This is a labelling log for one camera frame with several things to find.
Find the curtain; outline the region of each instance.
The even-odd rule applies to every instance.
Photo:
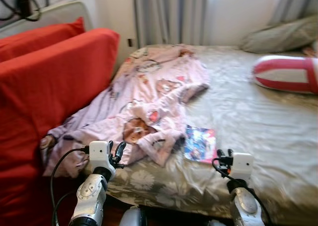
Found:
[[[135,0],[139,47],[210,44],[212,0]]]
[[[279,0],[270,24],[293,21],[317,13],[318,0]]]

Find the pillow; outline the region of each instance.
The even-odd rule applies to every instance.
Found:
[[[248,34],[239,47],[253,53],[277,53],[308,45],[317,39],[318,16],[283,23]]]
[[[0,62],[43,49],[84,33],[83,18],[54,24],[0,39]]]
[[[318,94],[318,59],[264,56],[254,67],[256,84],[284,91]]]

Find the red sofa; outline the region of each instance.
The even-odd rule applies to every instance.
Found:
[[[95,29],[0,63],[0,225],[51,225],[39,142],[109,85],[118,41],[117,33]],[[79,183],[54,185],[58,199]],[[75,196],[61,204],[60,225],[75,204]]]

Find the gray pillow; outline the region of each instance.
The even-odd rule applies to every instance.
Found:
[[[243,38],[239,47],[253,53],[276,53],[308,45],[317,39],[318,15],[270,26]]]

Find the bedsheet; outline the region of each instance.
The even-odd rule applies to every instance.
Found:
[[[194,50],[211,87],[187,104],[187,124],[215,129],[219,149],[255,156],[250,186],[275,223],[317,225],[318,98],[252,83],[253,63],[264,55],[227,46]],[[134,205],[230,217],[226,180],[178,147],[164,168],[145,158],[117,170],[108,194]]]

